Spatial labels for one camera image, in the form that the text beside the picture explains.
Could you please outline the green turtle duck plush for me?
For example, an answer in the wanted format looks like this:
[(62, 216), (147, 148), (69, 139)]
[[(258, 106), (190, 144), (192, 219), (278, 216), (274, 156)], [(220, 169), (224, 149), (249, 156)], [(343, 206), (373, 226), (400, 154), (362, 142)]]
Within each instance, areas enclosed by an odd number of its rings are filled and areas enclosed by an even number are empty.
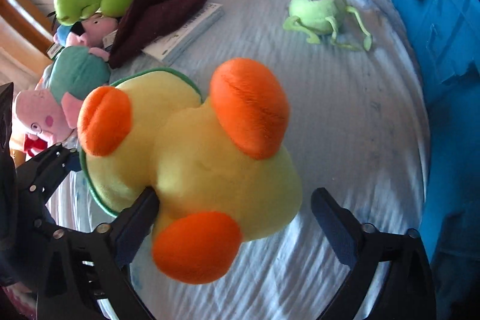
[(287, 226), (302, 185), (283, 144), (287, 96), (261, 62), (233, 58), (207, 97), (184, 74), (154, 69), (94, 89), (80, 108), (82, 167), (110, 214), (152, 188), (152, 257), (189, 284), (222, 278), (240, 246)]

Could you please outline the red dress pig plush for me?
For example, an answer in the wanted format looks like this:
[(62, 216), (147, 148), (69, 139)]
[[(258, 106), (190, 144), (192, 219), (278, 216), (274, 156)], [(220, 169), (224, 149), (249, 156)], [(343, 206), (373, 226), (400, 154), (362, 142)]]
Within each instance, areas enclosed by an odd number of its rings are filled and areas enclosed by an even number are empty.
[(46, 150), (47, 148), (47, 142), (45, 140), (42, 140), (38, 136), (31, 134), (24, 135), (23, 151), (29, 157), (34, 157), (42, 151)]

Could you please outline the large pink pig plush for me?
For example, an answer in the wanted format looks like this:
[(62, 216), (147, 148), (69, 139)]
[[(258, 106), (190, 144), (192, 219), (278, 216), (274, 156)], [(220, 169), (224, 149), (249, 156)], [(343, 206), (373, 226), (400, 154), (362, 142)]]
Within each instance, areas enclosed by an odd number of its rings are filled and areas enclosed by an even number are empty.
[(109, 82), (109, 57), (101, 48), (65, 48), (54, 61), (46, 86), (16, 97), (13, 111), (25, 131), (48, 145), (68, 139), (77, 129), (83, 101)]

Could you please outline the small green white box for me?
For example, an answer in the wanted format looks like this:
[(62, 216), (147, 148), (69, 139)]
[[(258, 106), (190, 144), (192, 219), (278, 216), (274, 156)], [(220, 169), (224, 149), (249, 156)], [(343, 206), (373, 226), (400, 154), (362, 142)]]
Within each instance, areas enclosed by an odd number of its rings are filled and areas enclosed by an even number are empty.
[(53, 43), (47, 50), (47, 56), (51, 60), (55, 60), (58, 54), (60, 54), (63, 51), (64, 47), (61, 44), (58, 43)]

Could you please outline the blue shirt pig plush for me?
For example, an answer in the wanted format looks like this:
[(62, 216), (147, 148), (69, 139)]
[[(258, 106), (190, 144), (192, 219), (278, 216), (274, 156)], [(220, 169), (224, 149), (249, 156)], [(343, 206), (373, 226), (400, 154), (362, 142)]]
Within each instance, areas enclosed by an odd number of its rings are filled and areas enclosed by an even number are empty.
[(55, 44), (63, 47), (84, 46), (90, 54), (109, 60), (110, 54), (105, 50), (103, 39), (118, 29), (119, 21), (100, 13), (93, 14), (88, 19), (75, 22), (71, 26), (60, 25), (54, 36)]

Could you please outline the wooden chair back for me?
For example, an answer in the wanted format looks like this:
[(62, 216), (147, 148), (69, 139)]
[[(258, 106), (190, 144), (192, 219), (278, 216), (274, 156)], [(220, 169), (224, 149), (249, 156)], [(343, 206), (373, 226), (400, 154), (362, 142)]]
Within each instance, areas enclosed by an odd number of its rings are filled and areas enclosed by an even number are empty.
[(1, 17), (34, 48), (47, 55), (53, 45), (50, 21), (31, 0), (1, 0)]

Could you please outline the white booklet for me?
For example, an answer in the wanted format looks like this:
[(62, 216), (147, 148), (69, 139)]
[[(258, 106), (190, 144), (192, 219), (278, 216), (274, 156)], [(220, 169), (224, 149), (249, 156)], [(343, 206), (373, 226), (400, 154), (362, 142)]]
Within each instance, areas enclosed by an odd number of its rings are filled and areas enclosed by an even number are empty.
[(223, 15), (222, 4), (208, 2), (201, 11), (175, 32), (159, 37), (146, 46), (143, 53), (169, 67), (190, 44), (208, 31)]

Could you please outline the light blue tablecloth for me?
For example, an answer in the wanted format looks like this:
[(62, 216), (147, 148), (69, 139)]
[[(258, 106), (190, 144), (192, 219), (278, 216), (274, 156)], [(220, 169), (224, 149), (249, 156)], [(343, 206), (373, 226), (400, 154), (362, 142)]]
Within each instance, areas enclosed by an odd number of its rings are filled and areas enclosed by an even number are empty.
[[(287, 32), (290, 0), (212, 0), (224, 14), (173, 63), (203, 93), (227, 59), (259, 60), (290, 104), (285, 144), (304, 197), (326, 188), (384, 232), (417, 227), (425, 199), (429, 127), (418, 66), (391, 0), (348, 0), (373, 35), (370, 51), (311, 46)], [(134, 288), (157, 319), (315, 319), (347, 274), (304, 201), (269, 238), (244, 244), (229, 273), (207, 285), (160, 274), (145, 241)]]

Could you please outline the dark maroon cloth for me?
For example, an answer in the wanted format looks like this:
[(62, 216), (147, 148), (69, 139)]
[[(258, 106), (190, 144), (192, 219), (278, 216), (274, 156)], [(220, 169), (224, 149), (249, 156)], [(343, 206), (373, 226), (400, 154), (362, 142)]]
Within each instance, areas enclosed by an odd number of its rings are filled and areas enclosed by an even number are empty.
[(110, 51), (110, 68), (122, 67), (159, 37), (181, 28), (208, 0), (133, 0)]

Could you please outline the green one-eyed monster plush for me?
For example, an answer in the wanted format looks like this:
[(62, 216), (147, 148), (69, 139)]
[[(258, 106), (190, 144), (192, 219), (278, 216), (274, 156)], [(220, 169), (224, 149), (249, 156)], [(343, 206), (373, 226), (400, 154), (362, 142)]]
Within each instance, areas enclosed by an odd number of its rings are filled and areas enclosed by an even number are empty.
[(366, 29), (358, 9), (347, 0), (290, 0), (288, 16), (283, 22), (283, 29), (305, 34), (306, 42), (319, 45), (320, 38), (329, 36), (330, 44), (339, 48), (358, 51), (359, 48), (349, 43), (338, 42), (340, 28), (348, 15), (352, 15), (363, 33), (363, 49), (370, 51), (373, 43), (372, 34)]

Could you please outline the blue plastic crate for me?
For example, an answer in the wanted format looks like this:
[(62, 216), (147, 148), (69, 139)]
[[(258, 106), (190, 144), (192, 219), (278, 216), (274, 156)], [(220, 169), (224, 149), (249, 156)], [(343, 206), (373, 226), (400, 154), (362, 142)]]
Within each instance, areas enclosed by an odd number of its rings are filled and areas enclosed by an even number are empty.
[(430, 124), (420, 232), (439, 319), (479, 317), (479, 0), (392, 0)]

